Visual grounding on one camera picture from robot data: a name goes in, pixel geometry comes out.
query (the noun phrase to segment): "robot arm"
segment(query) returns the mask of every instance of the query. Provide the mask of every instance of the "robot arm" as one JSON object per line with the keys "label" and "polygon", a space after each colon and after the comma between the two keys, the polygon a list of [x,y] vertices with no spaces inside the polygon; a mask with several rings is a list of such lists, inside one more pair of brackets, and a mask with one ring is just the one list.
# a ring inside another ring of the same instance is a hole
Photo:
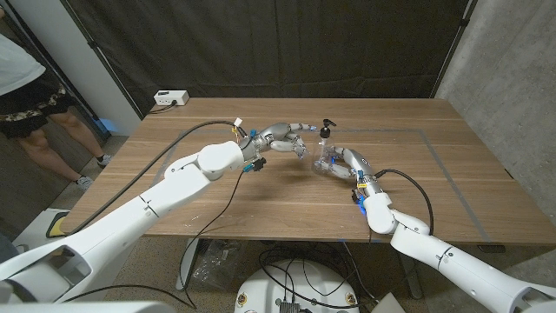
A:
{"label": "robot arm", "polygon": [[[224,171],[256,162],[261,158],[260,152],[275,147],[303,155],[305,145],[292,127],[285,123],[276,125],[252,138],[244,138],[243,148],[232,141],[211,144],[175,161],[161,182],[88,228],[2,263],[0,280],[14,290],[10,302],[60,303],[82,294],[116,256],[171,210],[194,201]],[[305,124],[292,125],[300,125],[298,129],[311,128]]]}
{"label": "robot arm", "polygon": [[400,253],[438,270],[492,312],[547,311],[545,305],[550,306],[550,311],[556,311],[555,288],[510,277],[453,245],[429,236],[428,225],[418,218],[390,209],[390,197],[381,189],[371,166],[359,153],[334,148],[331,157],[341,158],[351,167],[328,165],[330,172],[340,178],[356,178],[369,227],[380,234],[394,233],[390,243]]}

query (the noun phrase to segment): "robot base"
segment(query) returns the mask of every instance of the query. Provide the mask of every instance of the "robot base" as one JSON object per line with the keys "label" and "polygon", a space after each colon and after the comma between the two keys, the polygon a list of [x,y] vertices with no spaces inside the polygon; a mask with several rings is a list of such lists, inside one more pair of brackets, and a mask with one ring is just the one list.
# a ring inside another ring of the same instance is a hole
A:
{"label": "robot base", "polygon": [[[305,260],[305,273],[307,273],[307,279],[303,274],[303,261],[294,260],[290,264],[291,260],[282,260],[273,263],[283,270],[288,268],[288,273],[294,281],[294,291],[310,299],[315,299],[318,302],[337,305],[337,306],[348,306],[354,303],[349,301],[357,300],[354,296],[354,290],[349,285],[348,282],[344,282],[343,285],[335,292],[329,296],[322,296],[311,288],[311,285],[319,290],[320,293],[326,295],[336,289],[338,285],[344,280],[340,275],[338,275],[333,270],[328,267]],[[266,270],[270,275],[272,275],[278,282],[283,283],[288,288],[292,289],[291,280],[286,277],[286,273],[272,266],[267,266]],[[237,293],[237,298],[235,299],[235,313],[281,313],[280,303],[284,301],[284,289],[275,283],[263,270],[257,270],[248,280],[243,283],[240,290]],[[286,292],[286,302],[292,303],[292,294]],[[352,309],[330,309],[318,304],[313,305],[298,296],[295,296],[294,303],[299,304],[291,305],[287,312],[299,312],[299,309],[309,309],[311,312],[322,312],[322,313],[358,313],[358,308]]]}

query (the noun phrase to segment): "black shorts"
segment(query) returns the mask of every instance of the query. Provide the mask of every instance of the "black shorts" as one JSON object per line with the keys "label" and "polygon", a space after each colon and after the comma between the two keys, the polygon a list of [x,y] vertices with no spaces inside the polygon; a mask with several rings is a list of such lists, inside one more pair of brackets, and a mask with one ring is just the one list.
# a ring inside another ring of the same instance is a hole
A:
{"label": "black shorts", "polygon": [[8,138],[28,137],[47,116],[65,113],[76,99],[49,72],[23,87],[0,96],[0,131]]}

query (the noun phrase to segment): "black curtain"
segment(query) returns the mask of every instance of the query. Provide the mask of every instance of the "black curtain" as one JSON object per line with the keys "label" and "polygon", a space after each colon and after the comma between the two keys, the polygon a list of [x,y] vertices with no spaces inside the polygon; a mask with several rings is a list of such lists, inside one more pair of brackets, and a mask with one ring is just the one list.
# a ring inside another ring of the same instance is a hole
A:
{"label": "black curtain", "polygon": [[143,113],[192,97],[428,97],[467,0],[69,0]]}

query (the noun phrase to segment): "sneaker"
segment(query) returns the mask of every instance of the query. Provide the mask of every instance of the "sneaker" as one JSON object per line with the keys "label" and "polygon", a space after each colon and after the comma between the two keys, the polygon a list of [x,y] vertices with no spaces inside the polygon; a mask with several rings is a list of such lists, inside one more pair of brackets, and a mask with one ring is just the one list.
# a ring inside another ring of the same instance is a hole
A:
{"label": "sneaker", "polygon": [[79,188],[81,188],[81,190],[87,191],[90,185],[93,184],[93,179],[88,176],[81,176],[81,178],[76,180],[76,184]]}
{"label": "sneaker", "polygon": [[107,154],[105,154],[104,156],[100,156],[96,159],[96,163],[98,164],[98,166],[101,167],[101,169],[104,169],[106,165],[110,163],[110,161],[112,161],[112,156]]}

